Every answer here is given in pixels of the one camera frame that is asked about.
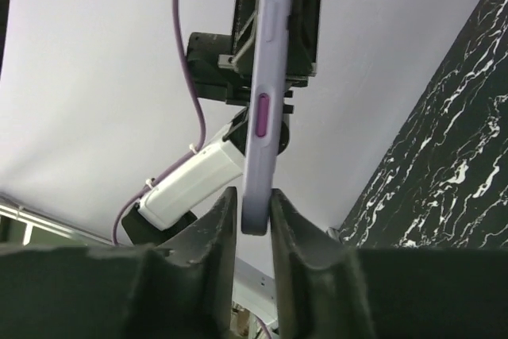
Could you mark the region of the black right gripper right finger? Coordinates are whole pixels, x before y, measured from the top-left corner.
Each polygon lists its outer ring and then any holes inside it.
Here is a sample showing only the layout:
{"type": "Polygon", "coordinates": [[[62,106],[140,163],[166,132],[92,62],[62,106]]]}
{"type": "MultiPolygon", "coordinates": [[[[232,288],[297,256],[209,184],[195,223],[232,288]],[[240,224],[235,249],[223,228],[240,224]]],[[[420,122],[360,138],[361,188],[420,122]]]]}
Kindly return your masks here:
{"type": "Polygon", "coordinates": [[[282,338],[504,338],[507,252],[344,246],[271,196],[282,338]]]}

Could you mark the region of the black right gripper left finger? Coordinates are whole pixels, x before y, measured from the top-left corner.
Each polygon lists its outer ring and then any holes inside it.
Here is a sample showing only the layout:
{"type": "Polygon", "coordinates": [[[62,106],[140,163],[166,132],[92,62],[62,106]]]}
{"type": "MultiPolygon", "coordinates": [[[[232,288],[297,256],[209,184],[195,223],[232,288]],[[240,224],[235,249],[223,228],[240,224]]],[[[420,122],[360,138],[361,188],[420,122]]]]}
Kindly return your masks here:
{"type": "Polygon", "coordinates": [[[225,338],[237,190],[161,246],[1,247],[4,338],[225,338]]]}

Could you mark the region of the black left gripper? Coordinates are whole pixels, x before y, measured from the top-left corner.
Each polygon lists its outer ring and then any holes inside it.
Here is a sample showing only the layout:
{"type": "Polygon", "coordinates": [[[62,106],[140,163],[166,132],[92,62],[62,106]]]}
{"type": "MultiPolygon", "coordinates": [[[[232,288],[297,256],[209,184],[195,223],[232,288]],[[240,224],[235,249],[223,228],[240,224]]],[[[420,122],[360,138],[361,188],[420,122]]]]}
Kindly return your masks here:
{"type": "MultiPolygon", "coordinates": [[[[287,87],[306,87],[317,73],[322,0],[293,0],[287,87]]],[[[250,100],[259,0],[235,0],[229,35],[192,33],[187,64],[199,98],[247,105],[250,100]]]]}

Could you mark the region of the lilac silicone phone case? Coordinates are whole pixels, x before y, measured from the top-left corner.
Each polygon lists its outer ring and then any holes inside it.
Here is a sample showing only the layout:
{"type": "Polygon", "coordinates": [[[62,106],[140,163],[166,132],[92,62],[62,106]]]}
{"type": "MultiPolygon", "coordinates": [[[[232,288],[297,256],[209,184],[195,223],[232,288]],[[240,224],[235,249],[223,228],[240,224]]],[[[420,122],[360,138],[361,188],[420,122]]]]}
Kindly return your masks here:
{"type": "Polygon", "coordinates": [[[292,0],[259,0],[245,151],[241,232],[267,232],[279,151],[292,0]]]}

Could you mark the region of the purple phone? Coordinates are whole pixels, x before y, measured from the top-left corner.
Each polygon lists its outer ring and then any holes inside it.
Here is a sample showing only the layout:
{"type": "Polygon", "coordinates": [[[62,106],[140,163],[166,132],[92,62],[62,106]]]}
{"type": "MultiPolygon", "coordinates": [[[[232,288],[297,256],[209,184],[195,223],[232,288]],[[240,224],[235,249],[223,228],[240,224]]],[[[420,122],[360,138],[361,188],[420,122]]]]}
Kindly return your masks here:
{"type": "Polygon", "coordinates": [[[267,134],[268,118],[270,116],[270,96],[262,93],[257,99],[256,135],[264,137],[267,134]]]}

